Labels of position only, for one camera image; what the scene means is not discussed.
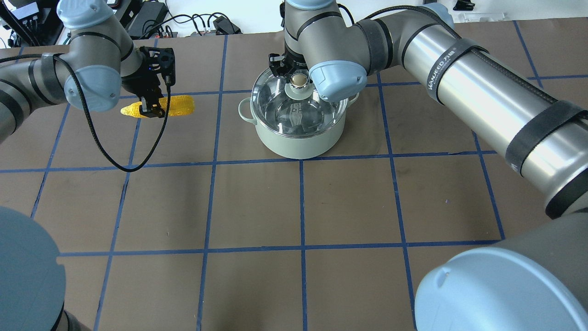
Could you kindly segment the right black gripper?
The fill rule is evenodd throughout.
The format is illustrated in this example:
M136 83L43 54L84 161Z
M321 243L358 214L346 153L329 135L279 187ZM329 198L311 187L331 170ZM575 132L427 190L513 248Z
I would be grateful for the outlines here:
M274 77L288 78L302 70L308 70L307 64L298 61L291 54L268 54L268 65Z

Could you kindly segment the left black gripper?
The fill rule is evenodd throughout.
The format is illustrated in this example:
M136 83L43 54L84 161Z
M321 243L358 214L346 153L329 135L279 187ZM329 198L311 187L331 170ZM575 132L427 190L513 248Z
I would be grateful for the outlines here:
M147 100L163 97L160 80L169 86L175 84L175 51L173 48L141 46L132 48L120 63L122 88L139 98L140 115L150 119L162 119L166 115L162 107L151 107Z

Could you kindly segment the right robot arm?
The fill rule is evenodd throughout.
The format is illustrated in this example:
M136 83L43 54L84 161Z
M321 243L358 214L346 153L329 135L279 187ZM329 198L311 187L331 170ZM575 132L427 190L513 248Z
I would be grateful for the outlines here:
M459 36L439 4L382 9L347 27L334 0L286 0L286 54L321 98L354 96L401 65L546 195L550 222L454 256L414 296L418 331L587 329L587 111L557 100Z

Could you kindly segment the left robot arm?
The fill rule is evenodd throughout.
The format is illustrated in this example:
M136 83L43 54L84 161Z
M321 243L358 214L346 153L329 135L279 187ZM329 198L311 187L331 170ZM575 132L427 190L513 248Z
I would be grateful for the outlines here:
M3 59L2 141L39 108L69 103L109 111L122 89L139 98L138 116L164 117L170 103L164 100L160 83L175 84L172 48L136 47L103 0L61 0L57 16L72 34L67 53Z

